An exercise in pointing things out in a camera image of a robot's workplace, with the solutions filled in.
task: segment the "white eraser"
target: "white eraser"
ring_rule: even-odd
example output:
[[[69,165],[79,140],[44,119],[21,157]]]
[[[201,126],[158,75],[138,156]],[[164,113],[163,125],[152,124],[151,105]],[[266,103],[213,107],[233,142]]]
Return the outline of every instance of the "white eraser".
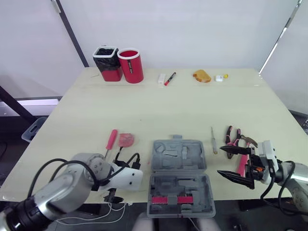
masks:
[[[221,75],[215,76],[215,81],[216,82],[222,82],[223,81],[223,76],[221,76]]]
[[[166,77],[166,74],[159,74],[159,76],[158,76],[158,85],[159,86],[163,86],[163,84],[165,82],[165,77]]]

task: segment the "red cylinder container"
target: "red cylinder container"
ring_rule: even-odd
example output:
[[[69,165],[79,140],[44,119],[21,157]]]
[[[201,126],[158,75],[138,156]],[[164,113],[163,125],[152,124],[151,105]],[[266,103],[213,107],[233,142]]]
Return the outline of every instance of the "red cylinder container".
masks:
[[[121,63],[124,77],[128,83],[139,83],[143,81],[143,71],[139,50],[125,48],[117,52]]]

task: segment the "white wall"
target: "white wall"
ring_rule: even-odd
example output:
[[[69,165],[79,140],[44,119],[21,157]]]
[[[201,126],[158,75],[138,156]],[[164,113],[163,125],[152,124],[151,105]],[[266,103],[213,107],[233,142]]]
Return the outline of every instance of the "white wall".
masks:
[[[62,96],[82,69],[50,0],[0,1],[0,85],[13,97]]]
[[[260,69],[297,0],[61,0],[90,65],[99,45],[144,67]]]
[[[288,109],[308,114],[308,2],[302,1],[262,76]]]

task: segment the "yellow object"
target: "yellow object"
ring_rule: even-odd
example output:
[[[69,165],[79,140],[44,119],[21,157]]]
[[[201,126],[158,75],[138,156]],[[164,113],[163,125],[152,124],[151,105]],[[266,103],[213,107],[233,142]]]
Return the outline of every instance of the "yellow object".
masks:
[[[208,83],[211,81],[211,77],[204,70],[197,70],[192,76],[202,83]]]

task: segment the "red screwdriver handle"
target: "red screwdriver handle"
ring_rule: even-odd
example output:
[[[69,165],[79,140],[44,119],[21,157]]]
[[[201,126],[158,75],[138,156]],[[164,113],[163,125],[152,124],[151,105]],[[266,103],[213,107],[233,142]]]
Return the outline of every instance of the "red screwdriver handle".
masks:
[[[107,150],[111,150],[112,149],[112,146],[114,145],[115,140],[116,140],[116,136],[117,136],[117,130],[113,129],[111,134],[110,134],[107,146],[106,146]]]

